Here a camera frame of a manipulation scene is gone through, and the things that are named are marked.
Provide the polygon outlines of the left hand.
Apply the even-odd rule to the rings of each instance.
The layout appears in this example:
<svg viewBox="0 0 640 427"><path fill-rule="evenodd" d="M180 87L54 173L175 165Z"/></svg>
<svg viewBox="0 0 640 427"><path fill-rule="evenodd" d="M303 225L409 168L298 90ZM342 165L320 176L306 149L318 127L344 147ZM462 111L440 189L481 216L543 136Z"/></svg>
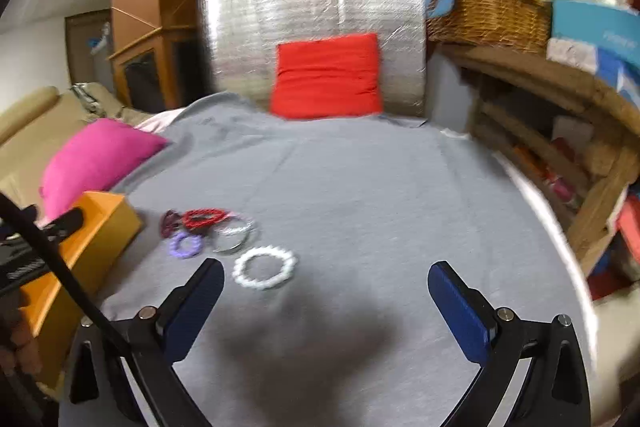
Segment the left hand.
<svg viewBox="0 0 640 427"><path fill-rule="evenodd" d="M19 289L1 298L1 369L6 375L15 369L32 376L41 371L37 340L23 313L29 303L29 297Z"/></svg>

